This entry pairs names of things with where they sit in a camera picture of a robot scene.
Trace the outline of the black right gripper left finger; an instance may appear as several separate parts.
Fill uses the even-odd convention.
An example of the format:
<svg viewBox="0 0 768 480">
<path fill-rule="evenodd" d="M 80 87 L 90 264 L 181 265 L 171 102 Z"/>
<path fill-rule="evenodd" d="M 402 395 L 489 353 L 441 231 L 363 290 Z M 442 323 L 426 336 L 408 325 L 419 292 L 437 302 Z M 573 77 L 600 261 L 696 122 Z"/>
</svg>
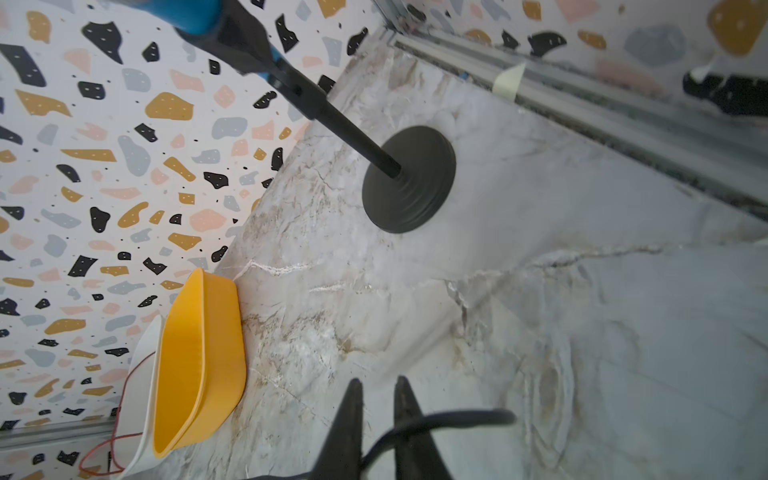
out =
<svg viewBox="0 0 768 480">
<path fill-rule="evenodd" d="M 352 379 L 309 479 L 357 480 L 361 477 L 363 406 L 362 382 Z"/>
</svg>

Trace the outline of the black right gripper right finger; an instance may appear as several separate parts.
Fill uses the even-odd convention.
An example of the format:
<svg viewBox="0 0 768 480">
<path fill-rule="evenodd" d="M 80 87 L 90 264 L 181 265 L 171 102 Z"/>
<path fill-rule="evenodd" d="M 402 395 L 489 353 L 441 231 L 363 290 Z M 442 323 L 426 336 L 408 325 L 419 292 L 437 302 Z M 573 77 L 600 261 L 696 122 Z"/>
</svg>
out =
<svg viewBox="0 0 768 480">
<path fill-rule="evenodd" d="M 395 427 L 424 417 L 411 385 L 404 376 L 399 376 L 395 385 L 393 417 Z M 428 431 L 407 434 L 395 442 L 395 478 L 452 478 Z"/>
</svg>

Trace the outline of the yellow plastic bin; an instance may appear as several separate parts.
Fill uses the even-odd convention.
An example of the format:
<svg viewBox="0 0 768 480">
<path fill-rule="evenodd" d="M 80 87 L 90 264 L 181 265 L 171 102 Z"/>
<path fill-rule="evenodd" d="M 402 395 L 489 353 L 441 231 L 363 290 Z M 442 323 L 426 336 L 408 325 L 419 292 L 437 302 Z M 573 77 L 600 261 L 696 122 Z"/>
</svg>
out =
<svg viewBox="0 0 768 480">
<path fill-rule="evenodd" d="M 153 454 L 164 458 L 210 438 L 240 402 L 246 378 L 237 287 L 197 269 L 175 299 L 161 335 Z"/>
</svg>

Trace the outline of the white plastic bin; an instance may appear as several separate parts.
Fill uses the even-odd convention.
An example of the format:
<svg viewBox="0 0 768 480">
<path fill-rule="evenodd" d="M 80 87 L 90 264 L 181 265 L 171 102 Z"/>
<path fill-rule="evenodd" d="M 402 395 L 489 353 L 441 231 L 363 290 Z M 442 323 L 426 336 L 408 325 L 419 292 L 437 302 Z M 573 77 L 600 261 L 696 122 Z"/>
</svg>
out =
<svg viewBox="0 0 768 480">
<path fill-rule="evenodd" d="M 161 459 L 153 451 L 157 359 L 164 326 L 155 318 L 139 340 L 126 377 L 111 444 L 111 479 L 126 479 L 157 466 Z"/>
</svg>

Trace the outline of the black microphone stand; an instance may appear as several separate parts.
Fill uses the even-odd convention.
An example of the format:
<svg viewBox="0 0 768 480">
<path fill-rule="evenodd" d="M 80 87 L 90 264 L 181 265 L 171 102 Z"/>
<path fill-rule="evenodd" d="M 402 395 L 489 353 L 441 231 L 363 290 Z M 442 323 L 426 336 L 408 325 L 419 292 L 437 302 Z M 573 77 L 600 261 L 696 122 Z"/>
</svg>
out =
<svg viewBox="0 0 768 480">
<path fill-rule="evenodd" d="M 267 81 L 304 116 L 316 120 L 369 162 L 362 186 L 366 215 L 388 233 L 431 219 L 452 188 L 456 156 L 449 140 L 427 126 L 406 128 L 377 145 L 336 109 L 320 86 L 278 54 L 263 25 L 238 1 L 205 1 L 181 10 L 178 31 L 242 74 Z"/>
</svg>

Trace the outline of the blue toy microphone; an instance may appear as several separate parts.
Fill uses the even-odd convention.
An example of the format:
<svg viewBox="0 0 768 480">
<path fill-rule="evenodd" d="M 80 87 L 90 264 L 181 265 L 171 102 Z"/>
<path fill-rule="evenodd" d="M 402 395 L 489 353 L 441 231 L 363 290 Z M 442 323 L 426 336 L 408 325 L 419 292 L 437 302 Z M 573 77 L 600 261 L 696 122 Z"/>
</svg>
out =
<svg viewBox="0 0 768 480">
<path fill-rule="evenodd" d="M 266 29 L 238 0 L 124 0 L 174 27 L 189 44 L 245 73 L 268 72 L 284 61 Z"/>
</svg>

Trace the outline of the aluminium corner rail right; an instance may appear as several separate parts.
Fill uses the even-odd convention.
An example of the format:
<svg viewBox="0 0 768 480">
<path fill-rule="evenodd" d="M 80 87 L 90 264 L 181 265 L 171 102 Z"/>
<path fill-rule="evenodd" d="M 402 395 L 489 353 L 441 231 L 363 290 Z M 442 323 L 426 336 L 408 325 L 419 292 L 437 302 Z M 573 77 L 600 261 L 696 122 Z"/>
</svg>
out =
<svg viewBox="0 0 768 480">
<path fill-rule="evenodd" d="M 92 439 L 105 439 L 111 435 L 114 426 L 115 419 L 107 417 L 105 419 L 46 424 L 6 430 L 1 432 L 1 452 L 37 449 Z"/>
</svg>

